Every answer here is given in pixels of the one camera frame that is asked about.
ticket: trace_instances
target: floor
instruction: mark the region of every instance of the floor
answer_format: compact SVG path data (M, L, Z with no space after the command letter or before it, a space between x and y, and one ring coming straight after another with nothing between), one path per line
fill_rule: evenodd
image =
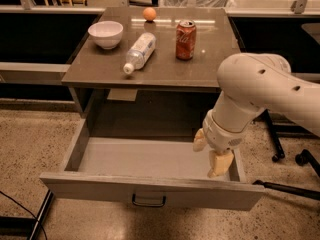
M59 169L79 120L70 102L1 99L0 190L36 214L47 192L39 175ZM320 161L320 140L281 138L281 143L286 158L274 163L271 157L275 150L264 122L249 126L241 145L248 183L260 179L320 191L320 179L311 166L300 167L294 161L302 149L308 149ZM30 217L3 196L0 211L1 216ZM148 209L131 204L55 199L44 224L50 240L313 240L318 237L319 228L319 201L267 189L251 211ZM45 239L43 233L39 239Z

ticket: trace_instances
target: soda can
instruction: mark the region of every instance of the soda can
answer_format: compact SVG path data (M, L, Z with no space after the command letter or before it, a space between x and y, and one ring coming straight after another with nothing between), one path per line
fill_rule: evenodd
M189 60L196 44L196 24L192 20L181 20L177 26L176 57Z

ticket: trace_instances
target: cable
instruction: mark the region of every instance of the cable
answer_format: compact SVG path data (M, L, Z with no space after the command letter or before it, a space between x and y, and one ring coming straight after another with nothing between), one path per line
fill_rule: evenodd
M0 190L0 194L2 194L3 196L5 196L6 198L10 199L12 202L14 202L15 204L17 204L18 206L20 206L23 210L25 210L26 212L28 212L29 214L31 214L31 216L39 223L41 230L43 231L44 237L46 240L48 240L47 238L47 234L46 231L44 230L44 227L42 226L42 224L40 223L40 221L38 220L38 218L30 211L28 210L26 207L24 207L22 204L20 204L19 202L17 202L16 200L14 200L12 197L8 196L7 194L3 193Z

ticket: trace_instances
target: gray tabletop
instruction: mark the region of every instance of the gray tabletop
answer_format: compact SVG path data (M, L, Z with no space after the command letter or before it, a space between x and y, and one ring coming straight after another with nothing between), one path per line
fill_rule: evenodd
M214 91L216 71L228 56L239 53L228 17L223 9L155 8L157 18L146 22L143 7L107 8L100 21L114 20L124 26L120 44L103 50L89 37L65 74L70 87L135 88L176 91ZM181 19L197 26L194 57L182 61L175 56L176 26ZM127 51L144 32L153 33L156 49L143 69L130 76L123 72Z

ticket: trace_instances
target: white bowl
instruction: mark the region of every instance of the white bowl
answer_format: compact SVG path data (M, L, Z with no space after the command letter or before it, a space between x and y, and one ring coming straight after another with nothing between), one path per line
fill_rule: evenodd
M116 21L101 21L91 25L88 32L92 40L103 49L116 47L123 34L123 26Z

